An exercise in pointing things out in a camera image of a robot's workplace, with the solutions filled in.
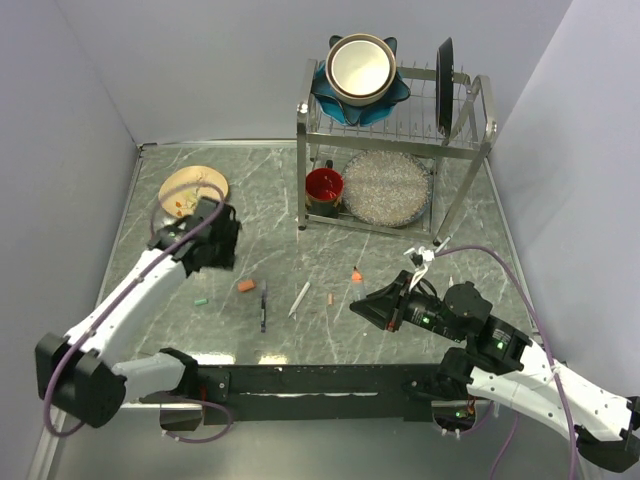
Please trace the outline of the grey marker orange tip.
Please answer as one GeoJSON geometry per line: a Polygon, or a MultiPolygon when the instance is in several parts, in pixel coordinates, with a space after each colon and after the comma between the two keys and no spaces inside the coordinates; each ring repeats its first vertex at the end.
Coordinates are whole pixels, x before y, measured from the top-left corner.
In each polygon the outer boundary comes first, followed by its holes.
{"type": "Polygon", "coordinates": [[[351,287],[355,301],[363,300],[366,297],[364,278],[357,267],[354,267],[352,271],[351,287]]]}

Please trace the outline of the large orange marker cap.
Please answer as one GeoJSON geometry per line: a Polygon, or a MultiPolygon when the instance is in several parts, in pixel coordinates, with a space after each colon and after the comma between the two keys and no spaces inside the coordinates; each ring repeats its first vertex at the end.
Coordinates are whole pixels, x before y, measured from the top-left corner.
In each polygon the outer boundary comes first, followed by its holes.
{"type": "Polygon", "coordinates": [[[242,282],[239,282],[237,288],[240,292],[247,292],[253,290],[256,287],[256,282],[252,279],[248,279],[242,282]]]}

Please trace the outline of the dark blue pen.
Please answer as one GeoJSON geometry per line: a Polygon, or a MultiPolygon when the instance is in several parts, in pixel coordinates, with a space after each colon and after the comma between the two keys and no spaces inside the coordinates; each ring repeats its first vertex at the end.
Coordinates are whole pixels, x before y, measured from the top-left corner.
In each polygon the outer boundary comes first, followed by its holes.
{"type": "Polygon", "coordinates": [[[260,332],[266,333],[266,324],[267,324],[267,298],[268,298],[268,287],[267,281],[262,280],[261,282],[261,299],[260,299],[260,332]]]}

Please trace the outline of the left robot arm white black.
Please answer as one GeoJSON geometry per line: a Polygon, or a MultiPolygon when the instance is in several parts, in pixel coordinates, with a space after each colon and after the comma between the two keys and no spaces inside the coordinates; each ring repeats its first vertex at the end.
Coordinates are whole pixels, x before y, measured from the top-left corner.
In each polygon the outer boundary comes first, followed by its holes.
{"type": "Polygon", "coordinates": [[[119,356],[166,294],[201,269],[233,268],[240,230],[233,206],[201,198],[192,214],[151,235],[129,274],[90,315],[62,336],[42,337],[35,347],[37,388],[51,434],[61,434],[53,408],[100,428],[123,404],[152,394],[200,401],[199,366],[191,356],[173,348],[141,360],[119,356]]]}

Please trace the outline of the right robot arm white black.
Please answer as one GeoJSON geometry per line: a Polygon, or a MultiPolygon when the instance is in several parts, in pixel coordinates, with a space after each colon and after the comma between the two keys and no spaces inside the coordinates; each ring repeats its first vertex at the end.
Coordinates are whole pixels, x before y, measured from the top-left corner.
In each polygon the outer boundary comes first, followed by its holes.
{"type": "Polygon", "coordinates": [[[453,341],[433,376],[412,391],[442,400],[483,397],[537,420],[574,440],[578,453],[596,466],[623,473],[639,460],[639,399],[624,397],[584,379],[524,332],[492,315],[492,305],[471,282],[438,297],[411,287],[401,271],[383,289],[350,305],[381,330],[411,324],[453,341]]]}

